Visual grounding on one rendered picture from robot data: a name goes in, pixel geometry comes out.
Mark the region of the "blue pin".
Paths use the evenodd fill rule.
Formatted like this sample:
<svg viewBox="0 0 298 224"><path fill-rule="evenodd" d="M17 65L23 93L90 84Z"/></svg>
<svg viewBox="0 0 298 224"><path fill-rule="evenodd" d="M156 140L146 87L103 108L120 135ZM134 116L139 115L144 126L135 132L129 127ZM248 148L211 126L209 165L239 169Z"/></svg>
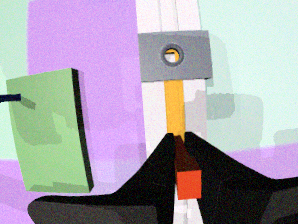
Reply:
<svg viewBox="0 0 298 224"><path fill-rule="evenodd" d="M0 103L1 101L13 101L13 100L21 100L20 95L15 95L15 93L8 93L8 95L0 95Z"/></svg>

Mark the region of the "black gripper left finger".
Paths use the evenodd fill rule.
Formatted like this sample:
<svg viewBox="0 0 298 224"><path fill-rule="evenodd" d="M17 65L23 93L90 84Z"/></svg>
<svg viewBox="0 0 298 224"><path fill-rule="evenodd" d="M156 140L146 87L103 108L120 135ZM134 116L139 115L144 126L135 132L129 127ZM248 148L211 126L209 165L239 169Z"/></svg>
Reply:
<svg viewBox="0 0 298 224"><path fill-rule="evenodd" d="M33 224L173 224L176 139L166 133L132 179L110 194L41 196L28 204Z"/></svg>

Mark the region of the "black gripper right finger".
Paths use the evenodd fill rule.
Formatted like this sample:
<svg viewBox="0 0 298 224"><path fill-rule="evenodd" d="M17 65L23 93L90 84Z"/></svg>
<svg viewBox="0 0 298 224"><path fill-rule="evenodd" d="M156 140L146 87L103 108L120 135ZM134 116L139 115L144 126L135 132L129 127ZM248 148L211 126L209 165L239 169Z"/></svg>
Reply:
<svg viewBox="0 0 298 224"><path fill-rule="evenodd" d="M298 213L298 177L263 176L192 132L185 132L184 145L201 169L196 200L204 224L273 224Z"/></svg>

